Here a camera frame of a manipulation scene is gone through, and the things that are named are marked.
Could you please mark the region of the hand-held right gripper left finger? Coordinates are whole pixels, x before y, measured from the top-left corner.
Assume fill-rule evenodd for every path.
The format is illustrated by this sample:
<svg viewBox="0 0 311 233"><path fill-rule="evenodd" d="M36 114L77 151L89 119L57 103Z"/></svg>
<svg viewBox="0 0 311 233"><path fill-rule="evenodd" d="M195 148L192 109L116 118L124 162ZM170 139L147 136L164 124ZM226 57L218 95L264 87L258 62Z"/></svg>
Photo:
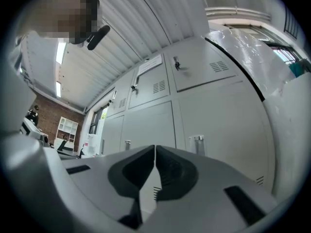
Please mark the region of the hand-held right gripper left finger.
<svg viewBox="0 0 311 233"><path fill-rule="evenodd" d="M135 233L142 227L139 197L154 168L153 145L86 159L45 155L73 232Z"/></svg>

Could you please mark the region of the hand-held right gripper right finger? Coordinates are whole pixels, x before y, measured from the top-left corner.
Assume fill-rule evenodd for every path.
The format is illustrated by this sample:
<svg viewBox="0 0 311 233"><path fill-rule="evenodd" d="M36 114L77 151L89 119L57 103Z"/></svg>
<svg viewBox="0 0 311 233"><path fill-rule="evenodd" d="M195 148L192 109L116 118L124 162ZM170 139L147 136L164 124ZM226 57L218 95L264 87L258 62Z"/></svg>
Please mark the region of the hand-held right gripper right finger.
<svg viewBox="0 0 311 233"><path fill-rule="evenodd" d="M235 233L276 207L268 191L224 162L157 146L156 167L162 189L148 233Z"/></svg>

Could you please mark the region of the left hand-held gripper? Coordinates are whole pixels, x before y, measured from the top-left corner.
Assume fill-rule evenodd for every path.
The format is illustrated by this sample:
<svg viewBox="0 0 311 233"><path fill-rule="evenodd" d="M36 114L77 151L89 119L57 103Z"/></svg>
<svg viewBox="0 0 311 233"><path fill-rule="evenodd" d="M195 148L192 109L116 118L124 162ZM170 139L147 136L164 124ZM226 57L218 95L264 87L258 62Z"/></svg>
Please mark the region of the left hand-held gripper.
<svg viewBox="0 0 311 233"><path fill-rule="evenodd" d="M42 142L42 144L48 143L48 135L40 131L29 119L24 118L20 133L26 136L30 136Z"/></svg>

